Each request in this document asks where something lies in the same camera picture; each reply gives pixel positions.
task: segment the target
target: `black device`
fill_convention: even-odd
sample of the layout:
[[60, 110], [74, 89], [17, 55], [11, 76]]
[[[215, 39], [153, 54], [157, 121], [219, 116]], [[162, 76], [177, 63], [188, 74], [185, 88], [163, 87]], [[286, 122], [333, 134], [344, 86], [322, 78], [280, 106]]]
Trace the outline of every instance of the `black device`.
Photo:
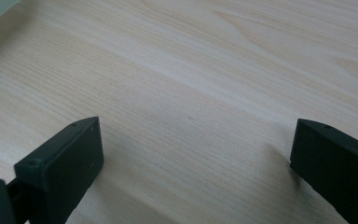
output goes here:
[[351, 224], [358, 224], [358, 140], [299, 119], [290, 167]]
[[98, 117], [68, 125], [0, 179], [0, 223], [65, 223], [102, 167]]
[[[290, 167], [351, 224], [358, 224], [358, 140], [299, 119]], [[68, 125], [0, 179], [0, 223], [64, 223], [103, 166], [98, 118]]]

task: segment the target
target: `black rubber pad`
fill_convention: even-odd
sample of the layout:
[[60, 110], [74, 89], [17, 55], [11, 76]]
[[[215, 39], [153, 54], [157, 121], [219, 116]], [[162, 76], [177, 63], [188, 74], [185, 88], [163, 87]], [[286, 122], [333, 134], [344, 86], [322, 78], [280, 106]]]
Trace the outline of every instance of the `black rubber pad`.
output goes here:
[[68, 125], [14, 167], [32, 198], [31, 223], [65, 223], [103, 166], [98, 118]]
[[350, 223], [358, 223], [358, 140], [299, 119], [290, 167]]

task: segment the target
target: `wood grain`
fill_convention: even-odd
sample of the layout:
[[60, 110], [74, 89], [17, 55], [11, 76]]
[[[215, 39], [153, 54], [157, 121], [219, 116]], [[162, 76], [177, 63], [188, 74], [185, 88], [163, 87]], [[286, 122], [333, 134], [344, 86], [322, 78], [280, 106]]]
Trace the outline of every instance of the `wood grain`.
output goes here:
[[293, 174], [296, 120], [358, 139], [358, 1], [23, 0], [0, 18], [0, 177], [99, 116], [68, 223], [346, 223]]

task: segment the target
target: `wooden surface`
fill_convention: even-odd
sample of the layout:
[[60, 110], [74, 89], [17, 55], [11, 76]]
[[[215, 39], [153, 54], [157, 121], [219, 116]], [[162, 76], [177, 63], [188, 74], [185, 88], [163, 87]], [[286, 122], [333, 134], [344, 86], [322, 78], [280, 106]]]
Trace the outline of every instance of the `wooden surface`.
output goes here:
[[92, 116], [105, 164], [68, 223], [346, 223], [289, 155], [298, 118], [358, 139], [358, 1], [23, 0], [0, 177]]

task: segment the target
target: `black clamp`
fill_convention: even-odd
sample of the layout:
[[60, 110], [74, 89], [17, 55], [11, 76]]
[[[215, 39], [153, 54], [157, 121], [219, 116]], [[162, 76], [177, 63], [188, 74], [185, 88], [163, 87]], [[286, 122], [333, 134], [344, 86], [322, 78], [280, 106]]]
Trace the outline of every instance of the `black clamp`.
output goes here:
[[102, 167], [98, 117], [68, 125], [0, 179], [0, 223], [65, 223]]
[[299, 119], [290, 167], [351, 224], [358, 224], [358, 140]]

